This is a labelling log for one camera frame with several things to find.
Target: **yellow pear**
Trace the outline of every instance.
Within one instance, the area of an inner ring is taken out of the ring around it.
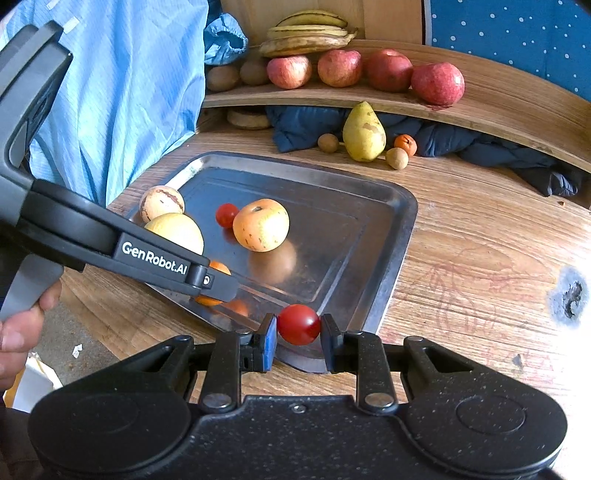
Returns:
[[[386,132],[368,102],[358,103],[343,127],[343,142],[356,161],[372,161],[386,146]]]

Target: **human hand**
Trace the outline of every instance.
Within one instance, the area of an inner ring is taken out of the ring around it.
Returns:
[[[8,390],[25,367],[28,351],[41,336],[44,313],[54,308],[61,295],[61,282],[54,283],[33,305],[0,322],[0,392]]]

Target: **wooden shelf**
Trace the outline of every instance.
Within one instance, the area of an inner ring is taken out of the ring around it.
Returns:
[[[390,41],[354,40],[350,49],[362,55],[395,48],[415,65],[449,61],[463,73],[466,93],[449,108],[426,105],[412,93],[385,93],[367,85],[335,89],[311,82],[296,90],[274,85],[241,86],[208,93],[204,108],[237,105],[313,105],[351,108],[368,101],[378,112],[400,113],[470,128],[545,152],[591,172],[587,122],[591,104],[546,80],[472,55]]]

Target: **blue polka dot fabric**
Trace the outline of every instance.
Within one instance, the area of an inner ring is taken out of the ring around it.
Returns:
[[[512,65],[591,101],[591,15],[573,0],[424,0],[425,43]]]

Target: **dark stain on table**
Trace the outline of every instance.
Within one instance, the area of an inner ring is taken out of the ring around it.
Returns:
[[[578,327],[588,301],[589,289],[581,273],[574,267],[564,267],[556,288],[548,295],[551,317],[562,325]]]

